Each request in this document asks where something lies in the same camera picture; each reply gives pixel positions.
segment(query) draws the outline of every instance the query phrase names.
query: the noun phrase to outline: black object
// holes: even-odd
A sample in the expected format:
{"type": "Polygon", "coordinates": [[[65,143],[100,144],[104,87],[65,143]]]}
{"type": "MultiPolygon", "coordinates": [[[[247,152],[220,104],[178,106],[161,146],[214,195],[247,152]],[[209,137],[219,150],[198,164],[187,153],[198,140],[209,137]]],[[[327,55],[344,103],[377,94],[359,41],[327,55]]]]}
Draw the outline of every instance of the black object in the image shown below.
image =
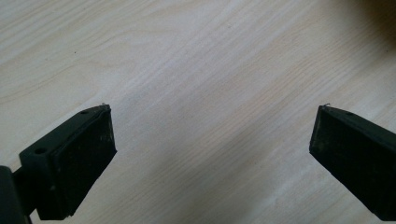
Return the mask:
{"type": "Polygon", "coordinates": [[[348,111],[318,108],[310,153],[382,220],[396,220],[396,134],[348,111]]]}
{"type": "Polygon", "coordinates": [[[117,150],[109,105],[83,110],[20,153],[21,168],[0,166],[0,223],[73,216],[117,150]]]}

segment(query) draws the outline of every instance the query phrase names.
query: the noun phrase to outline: wooden table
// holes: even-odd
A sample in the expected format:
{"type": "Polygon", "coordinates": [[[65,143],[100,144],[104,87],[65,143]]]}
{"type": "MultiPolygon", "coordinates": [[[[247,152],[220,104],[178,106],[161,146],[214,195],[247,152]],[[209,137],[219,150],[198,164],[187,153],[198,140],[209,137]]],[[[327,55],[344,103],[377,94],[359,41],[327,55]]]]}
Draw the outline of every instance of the wooden table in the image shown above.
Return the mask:
{"type": "Polygon", "coordinates": [[[391,0],[3,0],[0,164],[107,103],[119,152],[64,224],[380,223],[308,147],[327,103],[396,132],[395,74],[391,0]]]}

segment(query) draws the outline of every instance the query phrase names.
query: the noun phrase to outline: black plastic part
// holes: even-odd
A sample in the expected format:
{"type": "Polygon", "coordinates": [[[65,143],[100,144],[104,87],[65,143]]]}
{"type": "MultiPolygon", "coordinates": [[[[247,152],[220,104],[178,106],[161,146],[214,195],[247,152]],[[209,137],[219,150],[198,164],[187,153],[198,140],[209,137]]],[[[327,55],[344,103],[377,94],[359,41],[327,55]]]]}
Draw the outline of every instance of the black plastic part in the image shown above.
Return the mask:
{"type": "Polygon", "coordinates": [[[72,216],[116,152],[109,105],[77,113],[26,148],[21,168],[35,191],[40,219],[72,216]]]}
{"type": "Polygon", "coordinates": [[[371,212],[396,220],[396,134],[322,105],[309,151],[371,212]]]}
{"type": "Polygon", "coordinates": [[[0,223],[29,223],[29,217],[23,211],[11,170],[6,166],[0,166],[0,181],[0,223]]]}

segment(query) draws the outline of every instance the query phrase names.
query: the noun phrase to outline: screw hole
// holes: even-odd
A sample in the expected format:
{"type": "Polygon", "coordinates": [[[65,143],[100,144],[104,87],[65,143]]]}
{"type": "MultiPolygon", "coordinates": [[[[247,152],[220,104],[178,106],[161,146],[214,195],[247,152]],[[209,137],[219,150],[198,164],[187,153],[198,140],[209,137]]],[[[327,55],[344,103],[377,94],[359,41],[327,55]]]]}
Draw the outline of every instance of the screw hole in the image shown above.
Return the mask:
{"type": "Polygon", "coordinates": [[[35,150],[35,154],[40,155],[40,154],[44,154],[47,152],[46,148],[40,147],[38,149],[35,150]]]}

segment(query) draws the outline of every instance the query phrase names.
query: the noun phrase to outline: wooden surface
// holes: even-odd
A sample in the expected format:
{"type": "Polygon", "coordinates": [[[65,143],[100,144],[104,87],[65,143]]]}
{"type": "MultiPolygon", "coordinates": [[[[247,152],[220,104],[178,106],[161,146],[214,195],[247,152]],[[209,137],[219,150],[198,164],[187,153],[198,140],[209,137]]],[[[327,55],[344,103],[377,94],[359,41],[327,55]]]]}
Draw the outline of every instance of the wooden surface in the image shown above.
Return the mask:
{"type": "Polygon", "coordinates": [[[2,0],[0,164],[107,103],[119,153],[64,224],[379,223],[308,146],[327,103],[396,132],[395,6],[2,0]]]}

